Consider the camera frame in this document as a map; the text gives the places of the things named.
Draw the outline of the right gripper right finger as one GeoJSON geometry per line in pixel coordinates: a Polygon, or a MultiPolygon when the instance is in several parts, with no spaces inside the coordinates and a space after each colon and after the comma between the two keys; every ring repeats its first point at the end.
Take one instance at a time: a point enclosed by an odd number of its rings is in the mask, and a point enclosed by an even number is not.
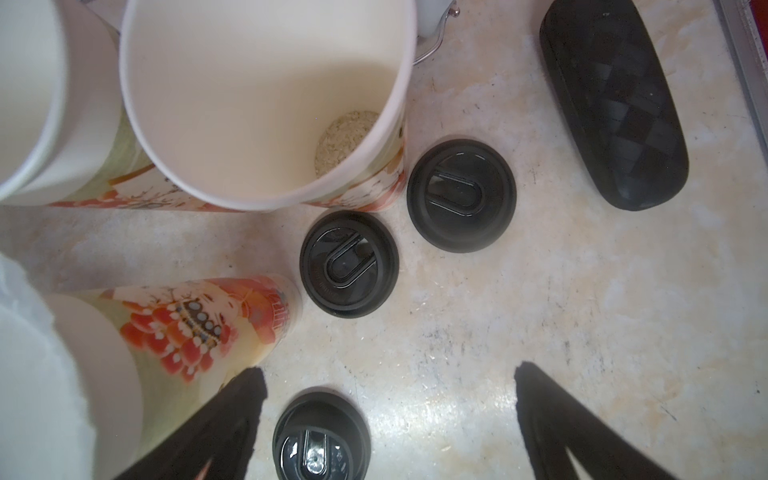
{"type": "Polygon", "coordinates": [[[671,479],[532,362],[515,370],[517,418],[537,479],[671,479]]]}

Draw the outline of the paper milk tea cup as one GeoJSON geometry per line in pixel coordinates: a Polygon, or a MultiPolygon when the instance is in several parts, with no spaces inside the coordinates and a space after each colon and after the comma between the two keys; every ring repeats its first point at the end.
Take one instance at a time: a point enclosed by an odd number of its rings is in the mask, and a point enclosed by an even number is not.
{"type": "Polygon", "coordinates": [[[162,443],[302,313],[281,275],[50,294],[96,430],[94,473],[112,479],[162,443]]]}

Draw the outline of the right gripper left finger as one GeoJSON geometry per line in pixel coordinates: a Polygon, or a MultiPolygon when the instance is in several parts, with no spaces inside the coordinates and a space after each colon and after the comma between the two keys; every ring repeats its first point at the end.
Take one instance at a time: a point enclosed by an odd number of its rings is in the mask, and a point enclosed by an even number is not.
{"type": "Polygon", "coordinates": [[[244,370],[120,479],[243,479],[264,401],[261,369],[244,370]]]}

